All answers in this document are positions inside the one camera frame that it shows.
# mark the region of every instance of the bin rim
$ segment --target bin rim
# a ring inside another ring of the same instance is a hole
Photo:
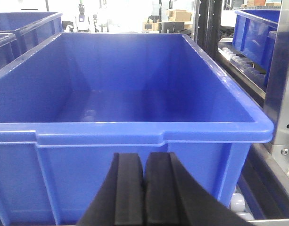
[[[0,47],[16,40],[16,36],[12,33],[0,33],[0,36]]]
[[[50,14],[49,16],[39,19],[37,21],[34,21],[30,24],[27,24],[23,27],[17,28],[15,30],[9,30],[9,31],[0,31],[0,33],[14,33],[17,35],[24,35],[28,32],[30,32],[33,29],[36,29],[42,25],[44,25],[45,23],[54,20],[55,18],[61,17],[63,14],[62,13],[58,13],[58,12],[5,12],[3,14],[20,14],[20,13],[33,13],[33,14],[39,14],[39,13],[48,13]]]
[[[237,14],[237,15],[240,15],[240,16],[243,16],[243,17],[246,17],[246,18],[249,18],[249,19],[252,19],[254,21],[259,21],[263,24],[266,24],[270,27],[273,27],[273,28],[276,28],[277,29],[277,26],[278,26],[278,22],[275,22],[275,21],[272,21],[272,20],[268,20],[266,18],[263,18],[261,16],[256,16],[256,15],[253,15],[250,13],[250,11],[256,11],[255,9],[244,9],[244,10],[235,10],[234,12]],[[280,10],[277,10],[277,9],[270,9],[268,11],[280,11]]]
[[[23,122],[0,123],[0,143],[36,142],[38,145],[162,145],[171,142],[265,143],[272,139],[273,123],[259,106],[185,34],[90,34],[59,33],[27,51],[0,70],[0,78],[61,36],[70,35],[167,35],[181,36],[209,69],[240,102],[252,118],[249,122]],[[84,144],[79,143],[84,136]]]

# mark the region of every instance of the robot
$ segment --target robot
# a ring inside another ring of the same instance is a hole
[[[75,17],[77,32],[89,32],[90,19],[87,15],[84,14],[84,5],[82,3],[78,4],[78,9],[80,14]]]

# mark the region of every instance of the plastic storage bin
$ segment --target plastic storage bin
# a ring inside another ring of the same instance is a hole
[[[267,71],[272,61],[280,10],[236,10],[233,46]]]
[[[14,60],[18,49],[14,34],[0,34],[0,69]]]
[[[61,15],[54,12],[0,13],[0,33],[15,34],[21,53],[25,53],[51,35],[63,31]]]
[[[272,130],[186,35],[52,36],[0,70],[1,221],[74,224],[115,152],[175,152],[228,206]]]

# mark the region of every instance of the cardboard box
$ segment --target cardboard box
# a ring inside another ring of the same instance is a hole
[[[184,22],[184,29],[192,29],[192,22]]]
[[[281,6],[280,2],[268,2],[266,3],[266,6]]]
[[[142,23],[142,30],[144,32],[156,32],[156,31],[159,31],[159,23],[143,22]]]
[[[172,22],[185,22],[191,21],[192,12],[175,12],[174,16],[168,18]]]
[[[172,17],[172,16],[174,16],[175,12],[186,12],[186,10],[185,9],[167,9],[166,15],[168,17]]]
[[[265,6],[266,0],[247,0],[247,7]]]

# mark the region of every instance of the blue plastic bin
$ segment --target blue plastic bin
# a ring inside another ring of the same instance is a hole
[[[233,46],[266,70],[265,82],[271,67],[280,10],[236,10]]]
[[[15,12],[0,13],[0,33],[13,33],[17,37],[21,53],[32,49],[53,34],[63,31],[61,13]]]
[[[188,36],[52,36],[0,70],[0,217],[74,224],[113,153],[175,152],[228,206],[261,109]]]
[[[17,50],[14,34],[0,34],[0,69],[14,60],[14,51]]]

